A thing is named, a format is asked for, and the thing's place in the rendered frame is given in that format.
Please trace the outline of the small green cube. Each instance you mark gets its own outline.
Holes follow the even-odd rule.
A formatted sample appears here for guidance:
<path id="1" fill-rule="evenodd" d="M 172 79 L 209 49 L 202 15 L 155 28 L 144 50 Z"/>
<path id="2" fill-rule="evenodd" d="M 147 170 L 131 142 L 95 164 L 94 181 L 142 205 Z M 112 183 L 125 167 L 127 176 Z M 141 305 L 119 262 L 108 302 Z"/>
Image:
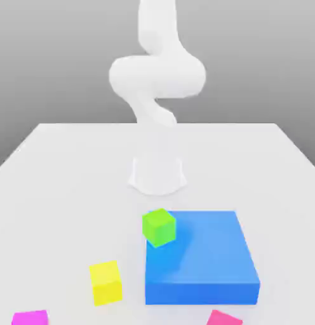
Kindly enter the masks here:
<path id="1" fill-rule="evenodd" d="M 163 208 L 150 211 L 142 216 L 142 233 L 154 248 L 164 246 L 176 239 L 176 219 Z"/>

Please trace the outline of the small yellow cube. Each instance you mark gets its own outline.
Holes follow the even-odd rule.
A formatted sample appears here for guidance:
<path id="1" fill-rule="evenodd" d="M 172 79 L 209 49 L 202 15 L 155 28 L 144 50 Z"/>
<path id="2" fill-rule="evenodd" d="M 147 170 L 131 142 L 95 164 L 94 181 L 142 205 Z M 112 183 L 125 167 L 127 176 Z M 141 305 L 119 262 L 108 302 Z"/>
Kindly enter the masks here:
<path id="1" fill-rule="evenodd" d="M 121 276 L 116 260 L 90 265 L 90 277 L 95 306 L 123 299 Z"/>

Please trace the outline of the small pink cube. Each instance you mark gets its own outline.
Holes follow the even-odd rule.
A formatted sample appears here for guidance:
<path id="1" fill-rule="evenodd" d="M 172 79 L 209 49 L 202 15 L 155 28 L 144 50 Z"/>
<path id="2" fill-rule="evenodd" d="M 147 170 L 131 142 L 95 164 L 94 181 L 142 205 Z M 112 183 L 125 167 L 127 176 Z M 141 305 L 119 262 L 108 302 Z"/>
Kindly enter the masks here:
<path id="1" fill-rule="evenodd" d="M 212 310 L 206 325 L 243 325 L 243 321 L 219 310 Z"/>

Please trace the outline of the small magenta cube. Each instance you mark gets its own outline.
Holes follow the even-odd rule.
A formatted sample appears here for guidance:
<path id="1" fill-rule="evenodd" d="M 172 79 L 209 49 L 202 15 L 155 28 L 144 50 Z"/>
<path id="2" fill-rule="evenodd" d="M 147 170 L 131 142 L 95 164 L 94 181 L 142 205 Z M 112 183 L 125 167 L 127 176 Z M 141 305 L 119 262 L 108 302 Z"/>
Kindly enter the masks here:
<path id="1" fill-rule="evenodd" d="M 48 313 L 46 310 L 16 312 L 11 325 L 49 325 Z"/>

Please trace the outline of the large blue box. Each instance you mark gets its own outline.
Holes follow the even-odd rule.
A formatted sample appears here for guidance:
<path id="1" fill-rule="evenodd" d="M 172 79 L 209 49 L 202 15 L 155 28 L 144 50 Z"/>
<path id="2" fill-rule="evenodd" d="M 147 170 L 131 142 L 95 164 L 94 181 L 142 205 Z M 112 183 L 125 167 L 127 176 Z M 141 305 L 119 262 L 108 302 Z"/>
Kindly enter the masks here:
<path id="1" fill-rule="evenodd" d="M 176 239 L 146 245 L 148 305 L 254 305 L 260 279 L 234 211 L 172 211 Z"/>

